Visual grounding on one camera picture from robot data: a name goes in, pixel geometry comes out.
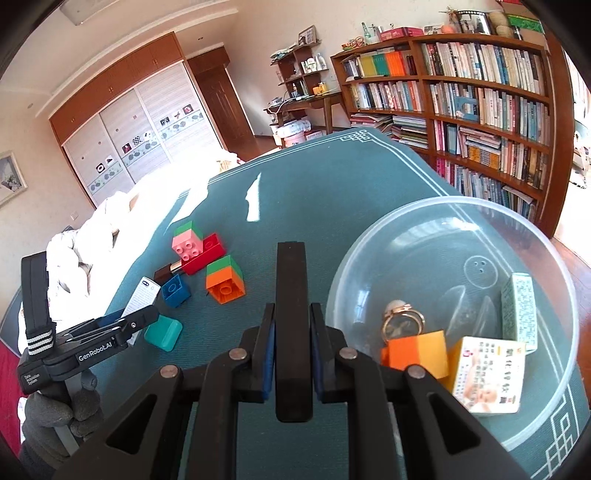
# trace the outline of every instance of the green tablecloth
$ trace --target green tablecloth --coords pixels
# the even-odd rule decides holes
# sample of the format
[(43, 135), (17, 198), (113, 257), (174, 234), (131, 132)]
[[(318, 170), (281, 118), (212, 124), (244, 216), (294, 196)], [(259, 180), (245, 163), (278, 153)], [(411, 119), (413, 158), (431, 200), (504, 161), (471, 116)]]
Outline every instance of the green tablecloth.
[[(165, 353), (141, 338), (94, 368), (105, 412), (113, 412), (160, 366), (193, 367), (236, 346), (242, 331), (260, 322), (265, 303), (274, 301), (277, 242), (306, 243), (309, 299), (324, 307), (340, 261), (369, 225), (402, 205), (443, 194), (457, 191), (410, 148), (362, 129), (296, 145), (211, 179), (207, 198), (190, 218), (206, 235), (220, 236), (244, 273), (246, 296), (219, 305), (206, 295), (204, 271), (185, 276), (192, 292), (188, 301), (178, 309), (160, 299), (156, 304), (162, 314), (183, 322), (175, 349)], [(181, 196), (171, 205), (110, 312), (125, 306), (143, 275), (177, 260), (170, 240), (180, 222), (169, 224), (185, 200)], [(316, 402), (314, 419), (306, 424), (281, 424), (274, 412), (272, 398), (265, 405), (240, 406), (238, 479), (347, 478), (345, 406)], [(512, 452), (532, 478), (547, 478), (588, 418), (576, 369), (554, 414)]]

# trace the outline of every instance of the gloved hand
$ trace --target gloved hand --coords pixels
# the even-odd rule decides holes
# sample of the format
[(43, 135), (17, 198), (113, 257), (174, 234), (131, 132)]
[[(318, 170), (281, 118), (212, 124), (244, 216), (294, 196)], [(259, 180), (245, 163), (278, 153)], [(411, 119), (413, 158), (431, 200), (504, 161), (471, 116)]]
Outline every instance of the gloved hand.
[[(28, 464), (38, 463), (39, 458), (56, 470), (69, 458), (53, 427), (68, 425), (73, 420), (70, 424), (72, 434), (86, 439), (102, 424), (104, 416), (100, 409), (100, 395), (95, 390), (96, 377), (90, 370), (85, 370), (81, 380), (82, 389), (72, 395), (71, 408), (39, 392), (27, 399), (26, 419), (22, 425), (25, 442), (20, 457), (28, 471), (31, 470)], [(36, 455), (29, 455), (29, 449)]]

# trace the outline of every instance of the stack of books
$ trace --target stack of books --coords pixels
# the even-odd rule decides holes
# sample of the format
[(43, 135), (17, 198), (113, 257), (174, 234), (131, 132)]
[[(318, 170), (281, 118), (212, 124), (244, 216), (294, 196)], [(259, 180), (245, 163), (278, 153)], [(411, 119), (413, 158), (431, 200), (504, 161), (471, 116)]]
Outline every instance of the stack of books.
[(350, 88), (357, 108), (423, 110), (418, 82), (355, 83)]
[(381, 132), (388, 132), (392, 125), (392, 115), (378, 113), (354, 113), (349, 120), (352, 127), (378, 128)]
[(421, 48), (429, 75), (486, 80), (546, 94), (542, 59), (529, 51), (459, 42)]
[(435, 140), (438, 151), (460, 155), (526, 181), (537, 189), (544, 188), (548, 155), (535, 148), (440, 121), (435, 121)]
[(530, 222), (535, 219), (535, 201), (529, 195), (443, 158), (437, 159), (436, 171), (462, 195), (499, 203)]
[(427, 121), (414, 116), (392, 116), (390, 137), (405, 145), (428, 149)]
[[(438, 83), (430, 85), (436, 115), (474, 120), (481, 125), (502, 128), (544, 145), (550, 144), (548, 107), (517, 95), (490, 88)], [(463, 98), (473, 99), (466, 102)]]
[(343, 66), (349, 78), (397, 77), (417, 74), (417, 68), (408, 46), (383, 48), (363, 53), (355, 58), (349, 57), (343, 60)]

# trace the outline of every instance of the transparent plastic bowl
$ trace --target transparent plastic bowl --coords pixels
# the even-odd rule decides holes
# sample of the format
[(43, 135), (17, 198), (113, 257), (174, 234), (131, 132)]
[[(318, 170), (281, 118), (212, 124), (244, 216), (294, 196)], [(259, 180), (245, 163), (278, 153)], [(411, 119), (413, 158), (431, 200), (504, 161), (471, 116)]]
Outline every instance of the transparent plastic bowl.
[(538, 349), (526, 358), (519, 412), (479, 417), (511, 450), (553, 412), (579, 344), (570, 274), (544, 234), (522, 216), (496, 203), (453, 196), (387, 214), (341, 262), (330, 288), (327, 325), (378, 362), (382, 314), (396, 299), (422, 312), (425, 332), (443, 329), (448, 349), (463, 336), (501, 338), (501, 288), (513, 272), (534, 280)]

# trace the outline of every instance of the red carpet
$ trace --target red carpet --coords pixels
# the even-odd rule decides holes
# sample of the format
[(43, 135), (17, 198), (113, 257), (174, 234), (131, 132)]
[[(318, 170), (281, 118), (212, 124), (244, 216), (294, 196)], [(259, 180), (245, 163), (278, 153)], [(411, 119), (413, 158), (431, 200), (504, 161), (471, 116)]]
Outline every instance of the red carpet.
[(21, 448), (18, 399), (22, 397), (17, 381), (18, 358), (0, 342), (0, 432), (18, 455)]

